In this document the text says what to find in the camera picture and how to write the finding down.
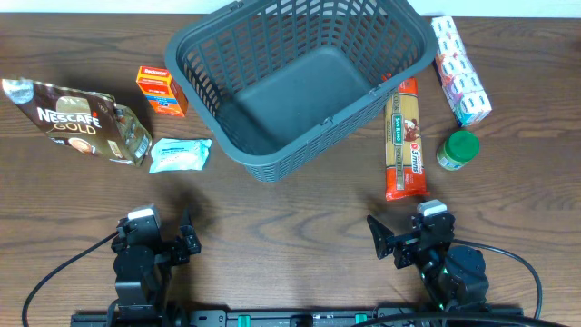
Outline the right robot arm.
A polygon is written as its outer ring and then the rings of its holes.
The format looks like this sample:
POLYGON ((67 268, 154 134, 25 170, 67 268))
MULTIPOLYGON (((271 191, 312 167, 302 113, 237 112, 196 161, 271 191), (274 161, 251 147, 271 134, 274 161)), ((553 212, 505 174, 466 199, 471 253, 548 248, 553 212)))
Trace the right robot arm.
POLYGON ((489 282, 481 251, 453 247, 455 216, 439 200, 417 206, 412 231, 397 236, 373 216, 367 217, 377 257, 394 257, 398 269, 414 266, 431 300, 440 309, 474 307, 486 302, 489 282))

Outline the San Remo spaghetti packet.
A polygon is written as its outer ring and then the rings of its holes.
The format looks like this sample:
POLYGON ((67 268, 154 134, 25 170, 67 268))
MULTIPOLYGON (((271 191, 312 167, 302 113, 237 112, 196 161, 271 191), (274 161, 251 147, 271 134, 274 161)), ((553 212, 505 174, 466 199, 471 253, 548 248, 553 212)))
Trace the San Remo spaghetti packet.
POLYGON ((418 82, 403 81, 384 110, 386 200, 429 195, 419 123, 418 82))

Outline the dark grey plastic basket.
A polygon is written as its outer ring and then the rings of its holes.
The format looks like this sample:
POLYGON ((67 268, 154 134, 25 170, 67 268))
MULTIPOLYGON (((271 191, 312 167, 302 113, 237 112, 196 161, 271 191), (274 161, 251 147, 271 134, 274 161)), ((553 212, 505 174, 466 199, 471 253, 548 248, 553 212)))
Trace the dark grey plastic basket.
POLYGON ((438 48, 406 0, 234 1, 164 62, 222 150, 274 183, 380 114, 438 48))

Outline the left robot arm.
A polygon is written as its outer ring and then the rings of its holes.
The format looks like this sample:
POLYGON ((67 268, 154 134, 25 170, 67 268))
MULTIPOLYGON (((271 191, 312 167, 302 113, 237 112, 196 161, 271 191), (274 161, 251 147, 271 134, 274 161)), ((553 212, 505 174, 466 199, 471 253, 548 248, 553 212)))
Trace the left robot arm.
POLYGON ((138 207, 119 221, 111 248, 116 254, 117 299, 106 314, 107 326, 188 326, 189 314, 168 301, 172 268, 190 261, 202 249, 186 208, 180 234, 165 241, 153 204, 138 207))

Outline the green lid glass jar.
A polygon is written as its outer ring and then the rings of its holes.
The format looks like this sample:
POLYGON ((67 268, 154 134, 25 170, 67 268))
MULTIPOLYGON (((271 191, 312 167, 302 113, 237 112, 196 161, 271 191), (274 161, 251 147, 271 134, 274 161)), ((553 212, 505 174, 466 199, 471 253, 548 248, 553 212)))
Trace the green lid glass jar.
POLYGON ((442 168, 457 171, 478 155, 479 148, 479 140, 473 133, 458 130, 439 147, 437 161, 442 168))

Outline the Kleenex tissue multipack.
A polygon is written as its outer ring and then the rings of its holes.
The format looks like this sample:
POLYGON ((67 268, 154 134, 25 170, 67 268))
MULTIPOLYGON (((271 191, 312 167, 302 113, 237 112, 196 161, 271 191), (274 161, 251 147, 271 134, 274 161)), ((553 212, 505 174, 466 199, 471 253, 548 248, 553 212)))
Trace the Kleenex tissue multipack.
POLYGON ((479 124, 491 111, 484 86, 467 57, 466 47, 451 16, 435 17, 436 65, 442 89, 460 127, 479 124))

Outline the Nescafe Gold coffee pouch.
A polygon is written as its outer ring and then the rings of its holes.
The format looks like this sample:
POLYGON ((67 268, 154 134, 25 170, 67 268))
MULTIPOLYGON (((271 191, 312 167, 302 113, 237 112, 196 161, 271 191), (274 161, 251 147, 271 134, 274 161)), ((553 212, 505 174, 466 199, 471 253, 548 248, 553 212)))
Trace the Nescafe Gold coffee pouch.
POLYGON ((4 79, 6 97, 53 142, 82 154, 139 166, 153 143, 131 108, 109 94, 29 79, 4 79))

